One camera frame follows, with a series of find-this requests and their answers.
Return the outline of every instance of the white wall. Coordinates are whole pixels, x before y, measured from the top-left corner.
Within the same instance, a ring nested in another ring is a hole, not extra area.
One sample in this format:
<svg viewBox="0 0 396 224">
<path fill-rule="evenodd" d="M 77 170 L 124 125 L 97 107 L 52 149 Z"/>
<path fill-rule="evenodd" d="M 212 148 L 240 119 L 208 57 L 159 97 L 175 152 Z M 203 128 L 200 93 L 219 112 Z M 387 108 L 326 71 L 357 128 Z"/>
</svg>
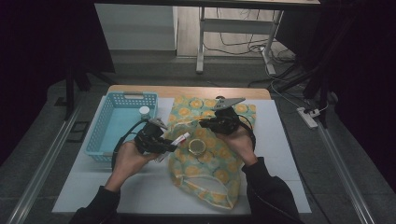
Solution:
<svg viewBox="0 0 396 224">
<path fill-rule="evenodd" d="M 108 48 L 177 49 L 177 8 L 95 4 Z"/>
</svg>

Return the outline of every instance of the hand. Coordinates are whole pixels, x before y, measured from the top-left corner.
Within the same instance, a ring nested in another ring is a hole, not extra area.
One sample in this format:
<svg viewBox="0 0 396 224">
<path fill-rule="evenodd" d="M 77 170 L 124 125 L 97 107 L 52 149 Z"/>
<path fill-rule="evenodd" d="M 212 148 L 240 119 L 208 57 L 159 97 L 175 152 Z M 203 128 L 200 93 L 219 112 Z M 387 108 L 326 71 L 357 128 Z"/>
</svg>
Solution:
<svg viewBox="0 0 396 224">
<path fill-rule="evenodd" d="M 151 153 L 142 155 L 134 141 L 125 142 L 121 145 L 117 155 L 113 173 L 105 184 L 105 189 L 113 192 L 120 191 L 122 184 L 128 177 L 137 174 L 149 161 L 157 158 L 159 154 Z"/>
<path fill-rule="evenodd" d="M 242 159 L 246 166 L 257 162 L 257 157 L 253 152 L 253 144 L 248 135 L 248 131 L 242 126 L 239 126 L 235 132 L 229 135 L 216 133 L 216 137 L 223 140 L 224 143 Z"/>
</svg>

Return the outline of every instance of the floral fabric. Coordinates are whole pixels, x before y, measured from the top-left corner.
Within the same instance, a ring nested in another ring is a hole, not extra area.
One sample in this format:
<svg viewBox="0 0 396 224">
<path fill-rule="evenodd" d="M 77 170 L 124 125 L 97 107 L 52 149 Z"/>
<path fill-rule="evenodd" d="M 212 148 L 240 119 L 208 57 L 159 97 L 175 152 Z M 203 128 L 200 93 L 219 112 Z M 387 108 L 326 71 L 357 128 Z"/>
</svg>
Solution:
<svg viewBox="0 0 396 224">
<path fill-rule="evenodd" d="M 186 96 L 175 99 L 165 137 L 176 139 L 185 132 L 191 136 L 175 153 L 170 154 L 168 168 L 177 187 L 216 207 L 232 209 L 238 200 L 241 182 L 239 168 L 242 161 L 213 132 L 201 128 L 198 123 L 198 119 L 215 117 L 211 109 L 216 102 L 213 99 Z M 255 105 L 238 104 L 233 108 L 238 115 L 243 115 L 254 124 Z M 205 142 L 204 154 L 194 156 L 189 152 L 189 142 L 193 139 Z"/>
</svg>

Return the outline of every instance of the blue plastic basket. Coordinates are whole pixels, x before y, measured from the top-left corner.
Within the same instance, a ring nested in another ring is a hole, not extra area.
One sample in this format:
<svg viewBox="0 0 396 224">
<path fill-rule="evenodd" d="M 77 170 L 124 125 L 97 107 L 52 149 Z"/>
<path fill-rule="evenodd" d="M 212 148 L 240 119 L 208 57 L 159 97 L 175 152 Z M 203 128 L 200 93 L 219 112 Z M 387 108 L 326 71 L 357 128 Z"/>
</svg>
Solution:
<svg viewBox="0 0 396 224">
<path fill-rule="evenodd" d="M 96 161 L 111 161 L 114 147 L 141 116 L 139 108 L 147 106 L 151 118 L 157 116 L 158 94 L 156 92 L 110 92 L 101 101 L 83 147 L 87 155 Z M 134 129 L 137 133 L 145 124 Z M 130 134 L 126 140 L 134 139 Z"/>
</svg>

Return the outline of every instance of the black sleeve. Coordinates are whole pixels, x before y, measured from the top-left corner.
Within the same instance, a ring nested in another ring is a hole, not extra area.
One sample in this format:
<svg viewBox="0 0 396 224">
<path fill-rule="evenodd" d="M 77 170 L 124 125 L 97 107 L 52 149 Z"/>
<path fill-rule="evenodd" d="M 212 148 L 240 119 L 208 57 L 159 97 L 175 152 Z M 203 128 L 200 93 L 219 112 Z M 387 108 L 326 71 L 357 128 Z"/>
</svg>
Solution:
<svg viewBox="0 0 396 224">
<path fill-rule="evenodd" d="M 289 187 L 279 177 L 268 174 L 263 157 L 258 160 L 242 168 L 247 177 L 247 198 L 253 223 L 303 223 Z"/>
<path fill-rule="evenodd" d="M 69 224 L 117 223 L 120 193 L 101 186 L 86 208 L 79 208 Z"/>
</svg>

